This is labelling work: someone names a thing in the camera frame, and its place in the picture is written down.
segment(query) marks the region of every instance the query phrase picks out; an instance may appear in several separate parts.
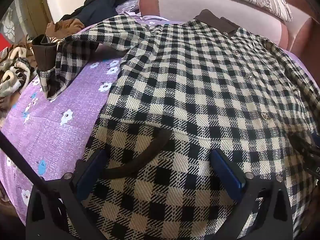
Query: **black strap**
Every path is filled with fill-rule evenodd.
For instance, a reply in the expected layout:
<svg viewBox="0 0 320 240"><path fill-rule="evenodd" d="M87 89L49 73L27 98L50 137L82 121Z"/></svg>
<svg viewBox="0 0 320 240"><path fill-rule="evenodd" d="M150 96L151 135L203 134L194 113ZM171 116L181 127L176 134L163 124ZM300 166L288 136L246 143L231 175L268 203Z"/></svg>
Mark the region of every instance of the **black strap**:
<svg viewBox="0 0 320 240"><path fill-rule="evenodd" d="M126 163L117 168L105 169L101 173L103 179L119 179L130 176L132 173L142 169L151 162L167 144L172 131L161 129L159 134L150 145L139 156L135 157L129 163Z"/></svg>
<svg viewBox="0 0 320 240"><path fill-rule="evenodd" d="M303 169L315 176L316 179L320 179L320 148L309 144L305 139L300 137L298 133L290 133L288 139L292 148L303 156Z"/></svg>

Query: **snap button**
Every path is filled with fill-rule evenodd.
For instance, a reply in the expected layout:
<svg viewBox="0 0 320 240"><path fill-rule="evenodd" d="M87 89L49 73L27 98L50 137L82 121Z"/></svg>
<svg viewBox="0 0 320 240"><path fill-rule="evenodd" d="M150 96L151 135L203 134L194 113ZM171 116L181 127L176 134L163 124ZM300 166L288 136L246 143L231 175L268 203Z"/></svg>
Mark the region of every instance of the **snap button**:
<svg viewBox="0 0 320 240"><path fill-rule="evenodd" d="M270 120L271 119L271 117L269 116L269 114L268 113L265 113L265 112L262 112L261 113L261 116L262 116L262 118L264 119L264 120Z"/></svg>
<svg viewBox="0 0 320 240"><path fill-rule="evenodd" d="M253 75L252 74L250 74L250 73L247 73L246 75L245 75L245 77L246 77L246 79L247 80L253 80Z"/></svg>
<svg viewBox="0 0 320 240"><path fill-rule="evenodd" d="M253 173L251 173L251 172L246 172L246 173L245 173L245 176L246 176L248 179L253 179L253 178L254 178L254 175L253 175Z"/></svg>
<svg viewBox="0 0 320 240"><path fill-rule="evenodd" d="M283 178L281 176L276 176L276 180L279 181L279 182L282 182Z"/></svg>

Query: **purple bedsheet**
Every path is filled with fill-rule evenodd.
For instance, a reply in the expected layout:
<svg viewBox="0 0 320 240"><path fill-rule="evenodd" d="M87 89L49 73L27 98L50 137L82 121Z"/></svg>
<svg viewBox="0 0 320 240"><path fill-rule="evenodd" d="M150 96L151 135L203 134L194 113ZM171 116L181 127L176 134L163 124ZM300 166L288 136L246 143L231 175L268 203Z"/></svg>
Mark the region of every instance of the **purple bedsheet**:
<svg viewBox="0 0 320 240"><path fill-rule="evenodd" d="M39 176L58 179L74 171L117 78L120 61L116 51L99 46L95 58L55 100L46 99L38 77L22 93L2 132ZM25 223L32 184L4 153L0 154L0 181Z"/></svg>

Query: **brown cuff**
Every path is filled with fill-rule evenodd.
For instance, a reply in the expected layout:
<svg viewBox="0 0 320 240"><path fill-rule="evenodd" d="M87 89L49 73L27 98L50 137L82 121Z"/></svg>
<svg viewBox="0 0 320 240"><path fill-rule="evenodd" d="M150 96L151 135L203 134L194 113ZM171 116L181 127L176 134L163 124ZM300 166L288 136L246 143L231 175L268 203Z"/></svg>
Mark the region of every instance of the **brown cuff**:
<svg viewBox="0 0 320 240"><path fill-rule="evenodd" d="M38 70L48 71L56 65L57 43L50 43L45 34L33 39L32 50L38 64Z"/></svg>
<svg viewBox="0 0 320 240"><path fill-rule="evenodd" d="M195 19L217 29L221 33L228 35L234 34L239 28L238 25L230 22L224 17L221 17L221 19L219 19L208 9L202 10L201 13L195 17Z"/></svg>
<svg viewBox="0 0 320 240"><path fill-rule="evenodd" d="M84 24L79 19L69 19L66 21L50 22L47 25L45 35L50 38L63 39L84 29Z"/></svg>

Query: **red object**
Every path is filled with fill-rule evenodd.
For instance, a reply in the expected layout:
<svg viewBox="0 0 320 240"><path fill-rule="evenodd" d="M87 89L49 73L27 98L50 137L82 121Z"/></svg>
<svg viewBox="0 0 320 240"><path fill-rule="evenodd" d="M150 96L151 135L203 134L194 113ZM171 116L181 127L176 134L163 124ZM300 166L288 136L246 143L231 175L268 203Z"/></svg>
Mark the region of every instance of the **red object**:
<svg viewBox="0 0 320 240"><path fill-rule="evenodd" d="M9 47L11 44L4 38L4 36L0 33L0 51L4 48Z"/></svg>

